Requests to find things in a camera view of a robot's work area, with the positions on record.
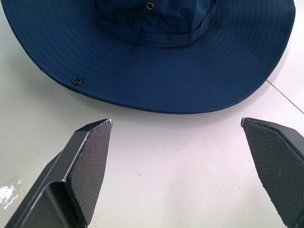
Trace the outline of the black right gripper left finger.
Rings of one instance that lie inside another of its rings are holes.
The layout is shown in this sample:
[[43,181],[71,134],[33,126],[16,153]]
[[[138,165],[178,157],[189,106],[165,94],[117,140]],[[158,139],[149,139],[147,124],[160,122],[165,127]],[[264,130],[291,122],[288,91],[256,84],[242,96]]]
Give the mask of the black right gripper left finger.
[[104,180],[112,120],[76,130],[40,173],[8,228],[86,228]]

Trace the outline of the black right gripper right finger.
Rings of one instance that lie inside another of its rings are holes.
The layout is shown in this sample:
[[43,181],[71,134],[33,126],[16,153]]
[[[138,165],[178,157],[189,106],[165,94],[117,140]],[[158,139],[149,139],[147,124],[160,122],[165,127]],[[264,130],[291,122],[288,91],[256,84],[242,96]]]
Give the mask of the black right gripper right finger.
[[304,138],[293,128],[241,121],[258,177],[288,228],[304,226]]

